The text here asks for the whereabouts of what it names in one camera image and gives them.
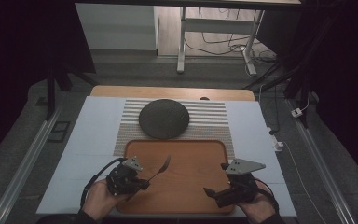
person's arm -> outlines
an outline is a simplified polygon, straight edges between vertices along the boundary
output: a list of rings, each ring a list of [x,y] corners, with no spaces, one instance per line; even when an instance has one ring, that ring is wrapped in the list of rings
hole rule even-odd
[[[112,195],[106,186],[106,180],[95,182],[87,194],[86,201],[77,213],[73,224],[96,224],[106,217],[115,206],[129,195]]]
[[[258,181],[256,181],[256,184],[259,188],[269,192],[264,184]],[[237,206],[254,224],[284,224],[281,216],[275,212],[272,202],[263,194],[258,193],[252,202],[241,202]]]

table leg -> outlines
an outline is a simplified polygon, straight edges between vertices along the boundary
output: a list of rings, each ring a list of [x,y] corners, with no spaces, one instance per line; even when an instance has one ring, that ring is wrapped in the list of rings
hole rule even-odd
[[[251,76],[257,74],[251,58],[251,49],[255,41],[255,35],[257,34],[258,26],[260,25],[261,17],[263,16],[263,13],[264,10],[258,10],[256,12],[254,27],[252,29],[251,35],[249,36],[248,43],[246,44],[246,47],[241,47],[243,58],[245,59],[246,62],[246,67],[248,68],[249,75]]]
[[[179,54],[178,54],[178,67],[177,73],[182,74],[185,72],[185,26],[186,26],[186,8],[180,7],[181,14],[181,27],[180,27],[180,42],[179,42]]]

metal frame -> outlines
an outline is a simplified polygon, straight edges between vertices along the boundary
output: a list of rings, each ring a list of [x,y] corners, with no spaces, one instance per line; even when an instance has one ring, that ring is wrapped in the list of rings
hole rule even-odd
[[[289,110],[293,110],[295,108],[289,100],[286,100],[286,103],[289,107]],[[341,219],[341,222],[346,224],[356,223],[353,215],[351,214],[351,209],[348,207],[348,204],[345,201],[341,190],[339,189],[336,181],[330,173],[330,170],[328,169],[327,164],[325,163],[319,148],[316,146],[315,141],[310,134],[310,131],[308,129],[305,129],[301,121],[298,119],[296,119],[296,126],[298,132],[304,140],[308,152],[310,153],[310,157],[312,158],[313,163],[318,170],[319,176],[324,182],[324,187],[332,199],[333,205],[337,210],[337,214]]]
[[[215,7],[235,8],[254,10],[280,10],[280,11],[330,11],[343,2],[336,0],[332,3],[320,3],[316,6],[311,4],[288,4],[288,3],[267,3],[267,2],[246,2],[232,0],[76,0],[76,3],[89,4],[113,4],[113,5],[134,5],[134,6],[166,6],[166,7]]]
[[[250,75],[256,75],[255,66],[252,63],[250,52],[252,49],[258,26],[261,22],[263,11],[257,11],[255,21],[226,21],[199,18],[186,18],[186,7],[180,7],[181,30],[178,52],[177,73],[185,72],[185,32],[203,32],[220,34],[250,35],[246,48],[241,48],[246,66]]]
[[[55,121],[62,111],[64,100],[67,93],[62,94],[62,99],[56,107],[54,113],[51,115],[50,120],[45,120],[39,129],[33,143],[30,145],[24,159],[22,160],[16,174],[11,179],[7,189],[0,200],[0,223],[5,223],[7,217],[16,202],[22,187],[24,186],[29,174],[31,173],[34,164],[45,145],[48,135],[54,126]]]

wooden tray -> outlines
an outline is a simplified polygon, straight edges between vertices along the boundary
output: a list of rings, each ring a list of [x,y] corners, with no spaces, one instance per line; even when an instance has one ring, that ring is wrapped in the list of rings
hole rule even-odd
[[[229,187],[220,163],[227,163],[226,149],[220,141],[134,140],[126,146],[125,157],[137,156],[144,167],[139,177],[155,174],[168,155],[168,169],[150,181],[117,210],[125,214],[227,214],[234,205],[219,208],[203,188],[220,191]]]

white wall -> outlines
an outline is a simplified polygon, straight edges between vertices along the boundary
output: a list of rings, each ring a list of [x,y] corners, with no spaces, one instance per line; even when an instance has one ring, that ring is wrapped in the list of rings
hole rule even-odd
[[[90,49],[158,47],[156,7],[76,4],[76,9]]]

